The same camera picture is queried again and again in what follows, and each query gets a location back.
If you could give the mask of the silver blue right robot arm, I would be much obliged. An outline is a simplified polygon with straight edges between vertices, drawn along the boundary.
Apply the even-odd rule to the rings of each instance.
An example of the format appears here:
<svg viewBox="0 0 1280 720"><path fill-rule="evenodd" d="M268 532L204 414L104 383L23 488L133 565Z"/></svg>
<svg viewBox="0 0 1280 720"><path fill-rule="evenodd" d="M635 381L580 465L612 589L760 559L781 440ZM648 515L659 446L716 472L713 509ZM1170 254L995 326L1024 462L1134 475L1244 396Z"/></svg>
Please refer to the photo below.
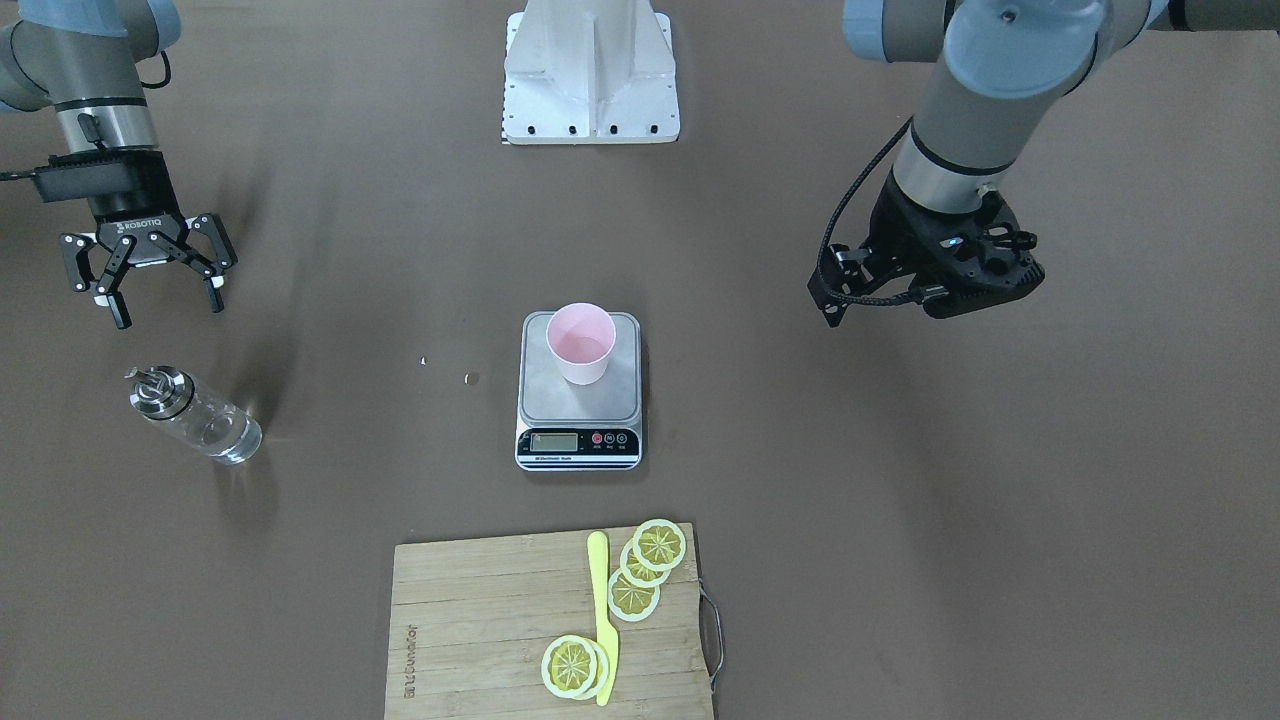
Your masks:
<svg viewBox="0 0 1280 720"><path fill-rule="evenodd" d="M179 263L193 270L214 313L236 250L221 218L187 217L178 202L137 64L179 40L172 1L20 1L3 28L3 110L51 108L68 151L44 167L6 172L28 179L45 202L84 200L96 228L58 245L72 291L131 315L120 286L134 268Z"/></svg>

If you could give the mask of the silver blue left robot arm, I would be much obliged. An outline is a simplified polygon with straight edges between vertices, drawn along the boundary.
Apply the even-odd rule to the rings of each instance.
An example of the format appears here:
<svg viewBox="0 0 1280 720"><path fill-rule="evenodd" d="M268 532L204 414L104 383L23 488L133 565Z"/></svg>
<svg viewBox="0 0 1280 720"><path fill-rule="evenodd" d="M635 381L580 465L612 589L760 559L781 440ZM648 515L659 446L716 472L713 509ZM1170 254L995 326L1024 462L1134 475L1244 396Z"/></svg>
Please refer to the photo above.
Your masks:
<svg viewBox="0 0 1280 720"><path fill-rule="evenodd" d="M1275 1L846 1L847 45L929 63L922 105L882 147L893 165L856 247L826 227L808 290L829 327L851 306L946 319L1044 281L1038 238L998 187L1044 115L1147 29L1274 31Z"/></svg>

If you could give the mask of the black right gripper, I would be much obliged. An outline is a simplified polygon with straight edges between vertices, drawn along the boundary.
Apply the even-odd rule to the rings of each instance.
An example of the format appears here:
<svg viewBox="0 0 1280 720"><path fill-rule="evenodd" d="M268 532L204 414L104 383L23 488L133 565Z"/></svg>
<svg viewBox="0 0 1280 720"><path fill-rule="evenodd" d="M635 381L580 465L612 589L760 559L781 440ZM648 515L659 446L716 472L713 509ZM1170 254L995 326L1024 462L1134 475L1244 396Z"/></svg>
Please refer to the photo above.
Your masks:
<svg viewBox="0 0 1280 720"><path fill-rule="evenodd" d="M132 266L182 263L204 278L211 311L224 310L221 287L237 255L218 214L186 219L173 195L96 195L88 204L97 222L96 236L63 234L61 258L72 291L90 293L99 306L110 311L118 329L132 327L119 291ZM209 241L211 258L189 245L192 232ZM93 270L90 259L95 249L109 254L101 272Z"/></svg>

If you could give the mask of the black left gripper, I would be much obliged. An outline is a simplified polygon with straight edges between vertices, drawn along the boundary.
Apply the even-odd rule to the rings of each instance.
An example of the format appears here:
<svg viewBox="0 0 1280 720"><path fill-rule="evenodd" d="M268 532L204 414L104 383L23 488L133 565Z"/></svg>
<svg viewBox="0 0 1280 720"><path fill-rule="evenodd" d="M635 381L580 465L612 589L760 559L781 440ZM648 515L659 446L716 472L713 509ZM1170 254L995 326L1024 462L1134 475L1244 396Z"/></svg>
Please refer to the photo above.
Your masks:
<svg viewBox="0 0 1280 720"><path fill-rule="evenodd" d="M934 319L961 314L960 284L946 242L961 224L957 214L934 211L910 199L892 170L870 214L867 238L855 249L831 243L837 208L820 243L808 288L826 323L836 328L851 306L920 304Z"/></svg>

